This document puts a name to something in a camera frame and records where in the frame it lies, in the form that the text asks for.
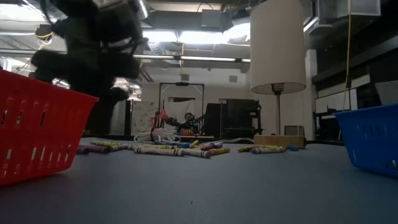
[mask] blue basket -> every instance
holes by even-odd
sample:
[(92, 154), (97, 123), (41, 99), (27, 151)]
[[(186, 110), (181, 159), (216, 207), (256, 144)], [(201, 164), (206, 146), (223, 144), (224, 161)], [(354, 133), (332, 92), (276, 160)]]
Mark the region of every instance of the blue basket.
[(355, 167), (398, 177), (398, 105), (335, 115)]

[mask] yellow cable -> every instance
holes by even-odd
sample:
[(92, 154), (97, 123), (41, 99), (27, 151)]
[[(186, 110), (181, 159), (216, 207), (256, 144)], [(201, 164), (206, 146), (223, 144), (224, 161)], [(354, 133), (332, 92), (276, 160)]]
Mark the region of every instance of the yellow cable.
[[(346, 85), (344, 90), (344, 101), (343, 101), (343, 111), (346, 106), (346, 96), (347, 96), (347, 83), (348, 83), (348, 75), (349, 75), (349, 50), (351, 48), (351, 10), (348, 14), (348, 43), (347, 43), (347, 68), (346, 68)], [(338, 140), (341, 137), (341, 130), (338, 133)]]
[[(45, 43), (43, 42), (43, 44), (41, 44), (40, 45), (40, 47), (39, 47), (39, 49), (38, 50), (42, 50), (42, 48), (45, 46)], [(19, 74), (19, 72), (24, 72), (26, 69), (27, 69), (27, 67), (30, 65), (30, 61), (31, 61), (32, 59), (29, 59), (18, 71), (17, 71), (17, 74)]]

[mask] crayon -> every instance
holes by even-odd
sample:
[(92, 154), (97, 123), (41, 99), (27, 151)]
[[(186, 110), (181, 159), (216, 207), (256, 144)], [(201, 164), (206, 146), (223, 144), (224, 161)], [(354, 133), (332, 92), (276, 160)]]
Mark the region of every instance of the crayon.
[(84, 146), (79, 146), (77, 148), (76, 154), (83, 154), (83, 155), (87, 155), (90, 152), (90, 150), (87, 147)]
[(128, 145), (129, 150), (133, 150), (137, 146), (142, 147), (153, 147), (156, 149), (178, 149), (178, 146), (162, 146), (162, 145), (151, 145), (151, 144), (136, 144), (136, 145)]
[(238, 149), (238, 152), (250, 152), (255, 146), (244, 146)]
[(215, 145), (213, 143), (210, 143), (210, 144), (207, 144), (205, 146), (200, 146), (200, 150), (209, 151), (210, 149), (214, 149), (214, 146)]
[(207, 159), (209, 159), (211, 157), (210, 152), (206, 152), (206, 151), (201, 151), (201, 150), (196, 150), (196, 149), (184, 149), (183, 151), (188, 156), (196, 156), (196, 157), (202, 157), (202, 158), (207, 158)]
[(90, 152), (95, 152), (95, 153), (107, 154), (107, 153), (111, 152), (111, 149), (106, 146), (82, 146), (82, 145), (79, 145), (79, 147), (85, 147)]
[(199, 144), (199, 140), (194, 140), (193, 143), (189, 144), (189, 148), (194, 148), (195, 146), (197, 146)]
[(117, 145), (120, 145), (120, 143), (110, 142), (110, 141), (90, 141), (90, 143), (94, 144), (96, 146), (117, 146)]
[(153, 155), (165, 155), (165, 156), (184, 156), (186, 153), (181, 149), (165, 150), (156, 149), (149, 147), (135, 147), (133, 149), (134, 153), (137, 154), (153, 154)]
[(253, 154), (263, 154), (263, 153), (278, 153), (285, 152), (286, 148), (282, 146), (256, 146), (252, 149)]
[(210, 152), (211, 155), (218, 155), (218, 154), (223, 154), (230, 152), (230, 148), (221, 148), (221, 149), (210, 149), (208, 152)]

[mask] metal frame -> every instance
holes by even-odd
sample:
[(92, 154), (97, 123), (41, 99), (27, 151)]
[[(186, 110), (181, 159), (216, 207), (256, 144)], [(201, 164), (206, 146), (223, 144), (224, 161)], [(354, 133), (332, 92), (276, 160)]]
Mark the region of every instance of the metal frame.
[[(160, 112), (160, 98), (162, 97), (162, 85), (177, 85), (178, 83), (159, 83), (159, 112)], [(203, 109), (205, 105), (205, 84), (202, 83), (187, 83), (187, 86), (190, 85), (199, 85), (203, 88), (203, 93), (201, 95), (201, 114), (203, 115)]]

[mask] person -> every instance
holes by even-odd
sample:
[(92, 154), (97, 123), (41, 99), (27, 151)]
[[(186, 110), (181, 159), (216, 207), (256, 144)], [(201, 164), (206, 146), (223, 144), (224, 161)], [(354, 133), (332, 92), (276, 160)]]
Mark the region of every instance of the person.
[(186, 113), (184, 115), (184, 120), (185, 122), (180, 124), (177, 128), (177, 132), (181, 132), (184, 135), (194, 135), (194, 134), (198, 134), (199, 130), (196, 126), (191, 126), (189, 124), (191, 118), (193, 117), (193, 114), (191, 113)]

